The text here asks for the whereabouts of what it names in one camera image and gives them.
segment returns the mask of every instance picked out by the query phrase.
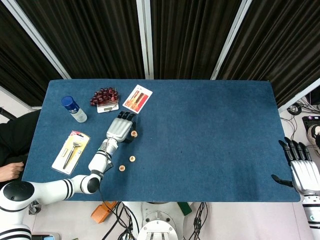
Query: robot finger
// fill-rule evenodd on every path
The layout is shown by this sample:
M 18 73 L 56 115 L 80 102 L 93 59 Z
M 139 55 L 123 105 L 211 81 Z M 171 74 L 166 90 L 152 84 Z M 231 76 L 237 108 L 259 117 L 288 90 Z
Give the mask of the robot finger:
M 135 115 L 136 115 L 136 114 L 131 113 L 126 119 L 127 119 L 128 121 L 131 121 L 131 120 L 134 118 Z
M 129 115 L 129 111 L 126 111 L 123 116 L 122 116 L 122 119 L 127 119 L 128 115 Z
M 299 145 L 299 143 L 297 143 L 296 141 L 292 140 L 294 146 L 295 146 L 295 149 L 297 150 L 298 152 L 298 155 L 299 155 L 299 159 L 300 160 L 306 160 L 306 157 L 305 157 L 305 154 L 304 154 L 304 151 L 302 150 L 302 147 Z
M 124 113 L 125 113 L 124 111 L 121 111 L 121 112 L 119 113 L 119 115 L 117 116 L 117 118 L 118 118 L 118 119 L 122 118 L 122 115 L 123 115 Z
M 304 145 L 302 142 L 299 142 L 299 145 L 302 148 L 302 151 L 304 153 L 305 159 L 308 161 L 312 161 L 311 156 L 310 156 L 310 152 L 308 150 L 308 148 L 306 147 L 306 145 Z
M 279 144 L 281 145 L 281 147 L 283 148 L 283 151 L 284 151 L 284 154 L 285 154 L 285 157 L 286 157 L 286 160 L 289 164 L 289 166 L 291 165 L 290 162 L 292 160 L 294 160 L 294 157 L 292 156 L 292 153 L 290 151 L 290 148 L 288 146 L 288 144 L 286 144 L 284 141 L 281 141 L 279 140 Z
M 284 140 L 289 145 L 289 148 L 290 148 L 292 156 L 293 156 L 293 160 L 299 160 L 298 152 L 297 152 L 297 149 L 296 149 L 294 143 L 287 137 L 284 137 Z

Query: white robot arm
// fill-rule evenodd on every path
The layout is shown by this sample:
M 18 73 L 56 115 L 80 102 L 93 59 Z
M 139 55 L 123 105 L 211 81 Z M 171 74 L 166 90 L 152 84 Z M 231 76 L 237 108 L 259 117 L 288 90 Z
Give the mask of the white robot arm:
M 291 168 L 292 181 L 282 180 L 276 175 L 272 178 L 279 184 L 293 187 L 304 196 L 302 206 L 314 240 L 320 240 L 320 174 L 312 161 L 308 148 L 301 142 L 284 138 L 279 141 Z
M 37 201 L 47 205 L 71 198 L 75 193 L 93 194 L 107 170 L 113 167 L 111 158 L 118 143 L 131 142 L 126 138 L 136 123 L 134 113 L 120 112 L 106 133 L 106 139 L 91 160 L 90 175 L 77 175 L 71 179 L 37 183 L 13 181 L 0 190 L 0 240 L 31 240 L 31 231 L 23 225 L 23 217 L 29 204 Z

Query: floor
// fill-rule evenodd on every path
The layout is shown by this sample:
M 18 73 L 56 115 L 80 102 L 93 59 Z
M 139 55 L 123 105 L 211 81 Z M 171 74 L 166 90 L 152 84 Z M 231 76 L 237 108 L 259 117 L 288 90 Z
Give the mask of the floor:
M 8 105 L 4 108 L 20 116 L 28 110 L 19 103 L 4 100 L 0 92 L 0 101 Z M 290 118 L 290 114 L 283 112 L 283 118 Z M 298 130 L 294 139 L 308 143 L 301 116 L 296 117 Z M 291 127 L 283 121 L 286 136 L 292 134 Z M 311 152 L 313 160 L 320 165 L 320 159 Z M 109 230 L 115 217 L 111 216 L 105 222 L 96 224 L 90 215 L 100 202 L 61 201 L 42 206 L 39 214 L 26 215 L 24 223 L 33 233 L 54 232 L 61 235 L 62 240 L 99 240 Z M 194 211 L 184 221 L 184 234 L 188 239 L 192 230 Z M 123 228 L 117 226 L 108 240 L 118 238 Z M 297 203 L 248 203 L 225 202 L 210 203 L 208 220 L 200 237 L 202 240 L 313 240 L 303 207 Z

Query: blue table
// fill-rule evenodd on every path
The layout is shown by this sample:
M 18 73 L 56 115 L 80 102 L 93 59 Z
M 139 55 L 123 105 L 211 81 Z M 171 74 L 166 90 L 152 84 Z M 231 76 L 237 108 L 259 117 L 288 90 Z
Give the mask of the blue table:
M 109 201 L 142 202 L 297 202 L 293 188 L 271 174 L 291 179 L 278 140 L 283 139 L 271 84 L 248 80 L 72 79 L 49 83 L 23 180 L 49 182 L 68 178 L 51 168 L 72 130 L 91 137 L 73 171 L 89 174 L 88 164 L 106 137 L 124 100 L 139 84 L 153 94 L 135 117 L 138 138 L 122 143 L 114 168 L 101 183 Z M 116 87 L 119 111 L 97 113 L 93 92 Z M 87 113 L 76 122 L 61 106 L 73 96 Z M 129 162 L 129 156 L 136 161 Z M 119 165 L 126 170 L 120 172 Z M 75 194 L 71 200 L 98 201 Z

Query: robotic hand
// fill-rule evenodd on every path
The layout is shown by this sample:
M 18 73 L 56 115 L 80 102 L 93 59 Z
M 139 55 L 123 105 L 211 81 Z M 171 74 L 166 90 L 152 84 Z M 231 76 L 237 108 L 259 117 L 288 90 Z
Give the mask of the robotic hand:
M 279 141 L 291 168 L 292 181 L 282 180 L 276 175 L 272 178 L 279 184 L 295 188 L 304 196 L 303 209 L 315 240 L 320 240 L 320 174 L 312 161 L 308 148 L 285 137 Z
M 13 181 L 5 185 L 0 190 L 0 240 L 31 240 L 31 231 L 22 221 L 27 207 L 34 201 L 47 205 L 69 199 L 74 193 L 95 193 L 105 172 L 113 167 L 111 158 L 118 144 L 133 140 L 133 137 L 126 137 L 136 128 L 136 123 L 132 122 L 134 116 L 134 113 L 122 111 L 113 120 L 106 139 L 88 165 L 90 175 L 45 183 Z

